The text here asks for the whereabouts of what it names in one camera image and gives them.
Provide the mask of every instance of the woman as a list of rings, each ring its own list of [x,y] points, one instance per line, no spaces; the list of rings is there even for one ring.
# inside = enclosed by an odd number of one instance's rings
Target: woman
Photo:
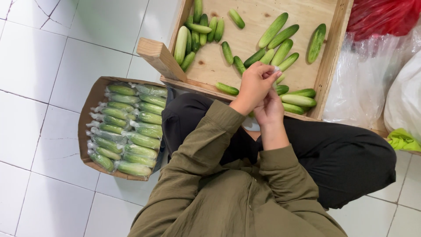
[[[229,106],[197,94],[167,106],[163,132],[172,159],[130,237],[345,236],[324,208],[394,182],[396,156],[376,134],[284,120],[272,87],[281,73],[273,69],[250,66]],[[253,110],[257,142],[240,126]],[[246,166],[243,158],[256,163],[258,151],[260,168]]]

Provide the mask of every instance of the jacket sleeve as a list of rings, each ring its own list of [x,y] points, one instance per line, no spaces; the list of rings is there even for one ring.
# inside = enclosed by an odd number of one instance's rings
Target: jacket sleeve
[[[160,172],[129,237],[161,236],[196,197],[199,180],[214,173],[245,117],[217,100]]]
[[[299,164],[291,144],[261,151],[260,158],[260,174],[267,179],[281,207],[307,221],[327,237],[346,236],[340,225],[317,202],[319,189]]]

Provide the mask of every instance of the wooden handle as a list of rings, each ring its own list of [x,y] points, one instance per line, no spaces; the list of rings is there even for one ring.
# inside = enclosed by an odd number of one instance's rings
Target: wooden handle
[[[140,38],[136,52],[166,78],[187,81],[187,75],[164,43]]]

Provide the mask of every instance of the red plastic bag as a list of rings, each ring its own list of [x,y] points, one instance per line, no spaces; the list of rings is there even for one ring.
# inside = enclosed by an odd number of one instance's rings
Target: red plastic bag
[[[417,23],[421,0],[354,0],[347,32],[354,32],[354,41],[371,35],[407,35]]]

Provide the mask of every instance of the cardboard box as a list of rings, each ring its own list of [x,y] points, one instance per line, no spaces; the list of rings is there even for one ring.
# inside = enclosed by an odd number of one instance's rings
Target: cardboard box
[[[107,171],[102,169],[99,165],[95,164],[88,155],[87,141],[90,139],[90,137],[86,135],[86,130],[88,130],[88,128],[86,127],[86,124],[90,123],[93,120],[92,117],[89,115],[89,113],[91,112],[91,107],[97,107],[98,102],[100,101],[108,102],[108,98],[104,96],[104,93],[105,93],[104,91],[105,91],[106,86],[108,86],[109,84],[113,82],[133,82],[133,83],[138,83],[138,84],[147,84],[147,85],[165,87],[162,84],[157,84],[157,83],[149,82],[149,81],[133,80],[133,79],[126,79],[126,78],[118,78],[118,77],[106,77],[106,76],[100,77],[93,84],[91,91],[89,92],[89,95],[86,98],[85,104],[82,108],[82,112],[80,112],[79,123],[77,127],[77,137],[79,139],[80,159],[83,161],[84,164],[88,165],[89,167],[94,168],[106,174],[108,174]],[[159,153],[157,157],[157,163],[153,169],[153,172],[156,172],[160,169],[162,158],[163,158],[162,149],[161,151],[157,150],[157,152]],[[142,178],[142,177],[137,177],[134,175],[128,175],[118,170],[115,173],[113,173],[112,176],[124,178],[128,180],[138,180],[138,181],[148,181],[149,179],[149,176],[146,178]]]

